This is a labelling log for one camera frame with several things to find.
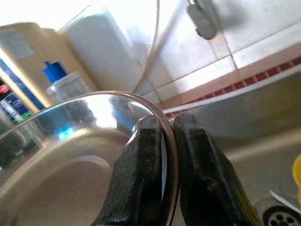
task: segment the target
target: stainless steel sink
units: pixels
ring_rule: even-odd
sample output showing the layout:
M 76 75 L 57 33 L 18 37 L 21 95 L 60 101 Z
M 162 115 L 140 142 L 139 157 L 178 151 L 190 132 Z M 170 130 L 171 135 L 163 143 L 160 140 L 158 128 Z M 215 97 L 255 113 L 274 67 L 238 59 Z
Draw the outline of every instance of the stainless steel sink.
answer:
M 297 201 L 292 166 L 301 154 L 301 73 L 192 112 L 232 162 L 259 215 L 275 205 L 270 189 Z M 185 225 L 179 203 L 173 225 Z

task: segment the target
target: clear plastic container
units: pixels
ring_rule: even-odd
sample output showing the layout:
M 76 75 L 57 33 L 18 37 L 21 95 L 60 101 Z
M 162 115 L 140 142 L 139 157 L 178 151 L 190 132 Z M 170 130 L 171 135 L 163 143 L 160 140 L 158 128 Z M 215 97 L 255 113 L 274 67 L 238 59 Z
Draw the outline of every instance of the clear plastic container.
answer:
M 57 103 L 61 103 L 73 97 L 92 92 L 92 90 L 80 74 L 74 72 L 55 81 L 46 92 Z

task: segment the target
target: label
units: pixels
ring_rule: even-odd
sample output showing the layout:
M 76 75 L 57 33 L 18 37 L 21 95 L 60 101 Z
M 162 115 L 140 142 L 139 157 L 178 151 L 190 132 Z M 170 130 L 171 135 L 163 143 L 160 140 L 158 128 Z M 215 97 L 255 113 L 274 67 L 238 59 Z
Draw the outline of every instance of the label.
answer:
M 10 93 L 1 100 L 0 105 L 14 123 L 21 122 L 33 115 L 14 93 Z
M 14 58 L 22 59 L 34 53 L 28 42 L 16 29 L 0 31 L 2 47 Z

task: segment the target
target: red tile border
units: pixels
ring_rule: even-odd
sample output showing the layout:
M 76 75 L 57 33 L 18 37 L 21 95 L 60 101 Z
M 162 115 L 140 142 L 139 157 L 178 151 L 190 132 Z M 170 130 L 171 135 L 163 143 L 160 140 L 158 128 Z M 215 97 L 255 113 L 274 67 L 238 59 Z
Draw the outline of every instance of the red tile border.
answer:
M 278 67 L 279 67 L 280 70 L 283 72 L 283 71 L 285 71 L 285 70 L 291 68 L 292 66 L 290 65 L 289 62 L 285 62 L 285 63 L 279 65 Z
M 219 95 L 222 95 L 222 94 L 224 94 L 224 92 L 221 89 L 219 89 L 218 91 L 214 92 L 215 96 L 219 96 Z
M 277 69 L 277 67 L 272 67 L 266 70 L 266 72 L 269 74 L 269 76 L 273 76 L 275 74 L 278 74 L 280 71 Z
M 301 64 L 301 57 L 297 57 L 291 61 L 292 61 L 293 65 L 295 65 L 295 66 L 299 65 L 299 64 Z
M 266 79 L 266 78 L 267 78 L 267 75 L 266 75 L 265 72 L 261 72 L 261 73 L 259 73 L 259 74 L 256 74 L 255 77 L 256 77 L 257 81 L 261 81 L 261 80 Z
M 234 91 L 234 90 L 235 89 L 234 89 L 233 85 L 230 85 L 230 86 L 227 86 L 227 87 L 224 88 L 225 93 L 229 93 L 229 92 Z
M 246 85 L 248 86 L 248 85 L 251 85 L 251 84 L 253 84 L 253 83 L 256 83 L 256 79 L 255 79 L 254 76 L 252 76 L 252 77 L 249 77 L 249 78 L 247 78 L 247 79 L 244 79 L 244 82 L 245 82 Z
M 292 68 L 293 65 L 296 66 L 296 65 L 299 65 L 301 64 L 301 56 L 295 58 L 295 59 L 292 59 L 288 62 L 285 62 L 285 63 L 282 63 L 278 66 L 275 66 L 275 67 L 272 67 L 264 72 L 261 72 L 261 73 L 258 73 L 254 76 L 250 76 L 242 81 L 239 81 L 239 82 L 235 82 L 234 84 L 230 85 L 230 86 L 227 86 L 225 88 L 222 88 L 222 89 L 219 89 L 213 93 L 210 93 L 210 94 L 207 94 L 203 97 L 199 97 L 193 101 L 190 101 L 188 103 L 193 103 L 193 102 L 197 102 L 197 101 L 200 101 L 200 100 L 205 100 L 205 99 L 209 99 L 209 98 L 212 98 L 212 97 L 216 97 L 216 96 L 220 96 L 224 93 L 228 93 L 228 92 L 232 92 L 234 90 L 237 90 L 237 89 L 241 89 L 243 87 L 245 87 L 246 85 L 251 85 L 251 84 L 254 84 L 258 81 L 262 81 L 270 76 L 274 76 L 275 74 L 278 74 L 280 72 L 283 72 L 289 68 Z M 168 113 L 166 114 L 166 117 L 167 118 L 173 118 L 175 116 L 177 116 L 178 114 L 182 113 L 184 111 L 177 111 L 177 112 L 173 112 L 173 113 Z
M 235 82 L 233 85 L 235 89 L 241 89 L 245 86 L 242 81 Z

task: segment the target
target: drain strainer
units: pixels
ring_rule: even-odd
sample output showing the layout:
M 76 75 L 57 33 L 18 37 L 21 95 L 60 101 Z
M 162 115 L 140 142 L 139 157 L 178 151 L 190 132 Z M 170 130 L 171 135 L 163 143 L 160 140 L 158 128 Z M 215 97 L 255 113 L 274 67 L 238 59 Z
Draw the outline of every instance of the drain strainer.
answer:
M 286 206 L 273 206 L 262 216 L 265 226 L 301 226 L 301 215 Z

